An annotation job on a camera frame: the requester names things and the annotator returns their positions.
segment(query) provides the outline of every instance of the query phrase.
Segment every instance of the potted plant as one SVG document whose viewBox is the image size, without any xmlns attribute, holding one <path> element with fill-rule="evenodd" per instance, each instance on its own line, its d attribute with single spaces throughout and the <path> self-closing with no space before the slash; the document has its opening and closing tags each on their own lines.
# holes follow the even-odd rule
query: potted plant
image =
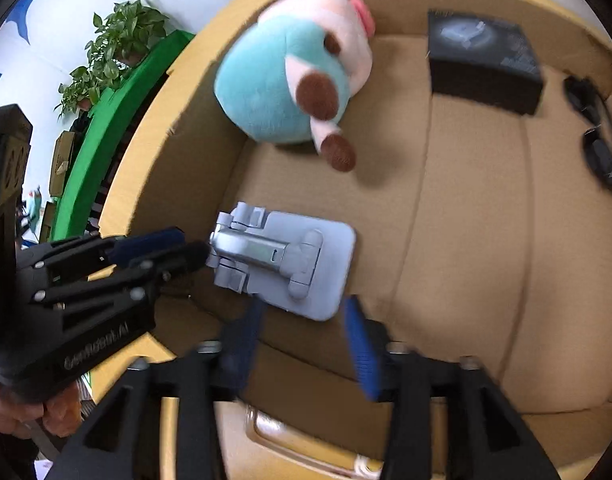
<svg viewBox="0 0 612 480">
<path fill-rule="evenodd" d="M 60 117 L 66 112 L 75 113 L 78 108 L 89 111 L 99 101 L 103 90 L 100 81 L 85 66 L 78 66 L 70 73 L 70 76 L 72 83 L 68 86 L 61 84 L 58 88 L 62 100 L 54 110 L 62 107 Z"/>
<path fill-rule="evenodd" d="M 95 62 L 108 63 L 114 59 L 124 66 L 138 65 L 153 44 L 166 36 L 167 19 L 157 9 L 143 5 L 141 0 L 115 4 L 105 20 L 95 13 L 93 25 L 99 36 L 86 44 L 88 63 L 94 66 Z"/>
</svg>

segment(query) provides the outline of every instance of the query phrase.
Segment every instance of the plush toy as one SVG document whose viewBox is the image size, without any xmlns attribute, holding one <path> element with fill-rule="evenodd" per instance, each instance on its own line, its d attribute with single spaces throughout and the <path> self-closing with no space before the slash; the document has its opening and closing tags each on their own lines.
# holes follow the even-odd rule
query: plush toy
<svg viewBox="0 0 612 480">
<path fill-rule="evenodd" d="M 336 170 L 355 167 L 337 126 L 372 68 L 374 22 L 362 0 L 278 0 L 226 54 L 215 95 L 258 142 L 312 139 Z"/>
</svg>

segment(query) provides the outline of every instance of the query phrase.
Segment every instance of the black sunglasses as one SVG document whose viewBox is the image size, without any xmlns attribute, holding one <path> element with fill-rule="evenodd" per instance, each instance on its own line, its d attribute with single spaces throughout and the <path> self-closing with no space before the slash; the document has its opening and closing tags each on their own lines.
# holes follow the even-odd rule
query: black sunglasses
<svg viewBox="0 0 612 480">
<path fill-rule="evenodd" d="M 593 127 L 582 136 L 582 150 L 586 164 L 599 181 L 612 191 L 612 149 L 602 137 L 601 103 L 612 130 L 612 115 L 606 102 L 590 79 L 569 76 L 564 80 L 564 94 L 571 106 Z"/>
</svg>

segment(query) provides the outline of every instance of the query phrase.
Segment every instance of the pink pig plush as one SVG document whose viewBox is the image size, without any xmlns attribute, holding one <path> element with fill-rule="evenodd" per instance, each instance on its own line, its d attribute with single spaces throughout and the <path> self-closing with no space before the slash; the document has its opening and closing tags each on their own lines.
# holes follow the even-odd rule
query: pink pig plush
<svg viewBox="0 0 612 480">
<path fill-rule="evenodd" d="M 257 23 L 278 16 L 312 20 L 324 28 L 328 32 L 324 40 L 326 49 L 339 59 L 344 68 L 350 95 L 360 91 L 371 73 L 372 52 L 368 38 L 375 34 L 374 20 L 363 0 L 278 0 L 261 13 Z M 301 80 L 303 70 L 301 66 L 287 63 L 288 81 Z M 310 93 L 317 94 L 318 91 L 318 88 L 313 88 Z M 318 120 L 316 113 L 311 113 L 311 116 L 312 137 L 318 152 L 333 166 L 335 160 L 345 161 L 342 171 L 351 170 L 355 166 L 355 150 L 342 137 L 337 124 Z"/>
</svg>

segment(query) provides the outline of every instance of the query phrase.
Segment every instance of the blue gripper pad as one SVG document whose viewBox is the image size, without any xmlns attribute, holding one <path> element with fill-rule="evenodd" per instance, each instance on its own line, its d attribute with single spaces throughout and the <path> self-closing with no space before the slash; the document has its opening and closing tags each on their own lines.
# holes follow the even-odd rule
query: blue gripper pad
<svg viewBox="0 0 612 480">
<path fill-rule="evenodd" d="M 108 261 L 118 267 L 127 267 L 131 260 L 183 243 L 184 232 L 176 227 L 147 235 L 131 236 L 115 243 L 115 247 L 108 251 Z"/>
<path fill-rule="evenodd" d="M 355 373 L 364 395 L 374 402 L 382 399 L 385 370 L 384 351 L 390 341 L 386 327 L 366 319 L 357 296 L 344 300 L 344 325 Z"/>
</svg>

